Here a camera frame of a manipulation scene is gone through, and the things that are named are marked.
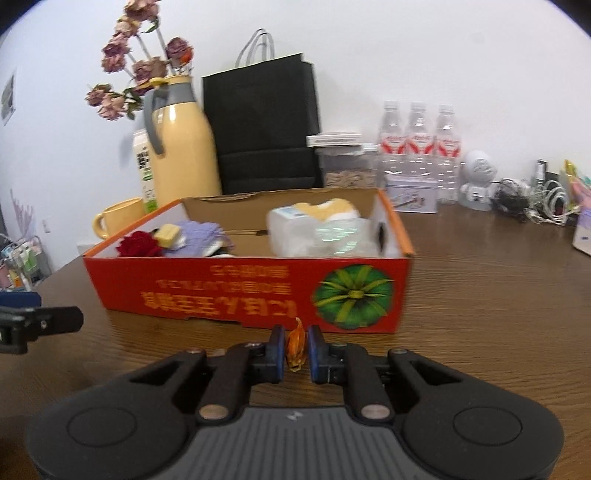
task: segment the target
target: red rose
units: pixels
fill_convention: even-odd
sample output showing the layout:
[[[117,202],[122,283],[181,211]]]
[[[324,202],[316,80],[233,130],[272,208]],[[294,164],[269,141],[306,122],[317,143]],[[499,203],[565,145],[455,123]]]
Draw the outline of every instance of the red rose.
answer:
[[[161,257],[162,248],[148,232],[134,232],[117,247],[120,257]]]

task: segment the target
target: wall picture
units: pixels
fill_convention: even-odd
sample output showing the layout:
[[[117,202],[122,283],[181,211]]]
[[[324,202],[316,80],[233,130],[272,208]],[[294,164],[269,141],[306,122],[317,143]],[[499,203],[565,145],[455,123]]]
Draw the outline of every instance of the wall picture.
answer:
[[[2,123],[4,125],[10,120],[10,117],[15,111],[14,106],[14,76],[13,73],[10,75],[4,90],[2,91],[2,105],[0,115],[2,116]]]

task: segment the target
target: black paper bag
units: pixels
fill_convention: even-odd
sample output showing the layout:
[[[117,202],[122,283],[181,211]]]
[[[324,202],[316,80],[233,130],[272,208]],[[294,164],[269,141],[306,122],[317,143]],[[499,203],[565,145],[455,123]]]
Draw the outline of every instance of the black paper bag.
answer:
[[[218,155],[298,148],[320,132],[314,71],[301,54],[203,78]]]
[[[218,156],[224,194],[322,187],[312,148],[283,148]]]

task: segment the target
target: gray thermos handle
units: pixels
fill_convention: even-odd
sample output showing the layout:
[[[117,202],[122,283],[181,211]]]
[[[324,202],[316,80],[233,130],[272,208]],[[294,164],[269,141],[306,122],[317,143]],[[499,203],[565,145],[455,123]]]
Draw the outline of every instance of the gray thermos handle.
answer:
[[[162,155],[164,153],[164,145],[162,144],[162,139],[158,136],[156,126],[154,125],[154,111],[158,109],[154,104],[156,98],[161,98],[164,100],[165,105],[167,97],[168,85],[161,85],[160,88],[150,90],[146,93],[144,98],[144,122],[146,125],[146,132],[148,133],[148,139],[152,144],[152,148],[154,149],[154,152],[156,152],[156,155]]]

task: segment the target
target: bag handle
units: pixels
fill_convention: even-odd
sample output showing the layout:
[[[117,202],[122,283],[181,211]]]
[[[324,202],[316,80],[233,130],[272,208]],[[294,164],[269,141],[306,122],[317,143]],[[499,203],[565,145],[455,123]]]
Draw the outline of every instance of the bag handle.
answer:
[[[260,33],[256,40],[251,44],[251,49],[246,57],[246,66],[251,64],[252,59],[256,55],[258,47],[262,47],[261,60],[267,61],[267,47],[271,47],[271,60],[275,59],[275,42],[269,32]]]
[[[238,58],[236,59],[236,63],[234,65],[234,68],[240,67],[240,63],[242,61],[242,56],[248,50],[248,47],[250,47],[251,49],[250,49],[250,51],[248,53],[248,56],[247,56],[246,65],[249,65],[249,62],[250,62],[249,59],[251,58],[252,53],[254,52],[254,50],[256,50],[256,48],[257,48],[257,42],[258,42],[259,38],[261,38],[261,37],[264,37],[265,38],[265,43],[263,45],[263,58],[264,58],[263,61],[265,61],[267,59],[267,51],[266,51],[266,47],[267,47],[266,41],[267,41],[267,39],[270,40],[269,43],[268,43],[268,45],[271,47],[271,58],[272,59],[275,58],[275,43],[273,42],[273,37],[264,28],[259,28],[258,30],[256,30],[252,34],[251,39],[248,42],[246,42],[246,45],[244,45],[244,47],[242,48],[242,50],[238,54]]]

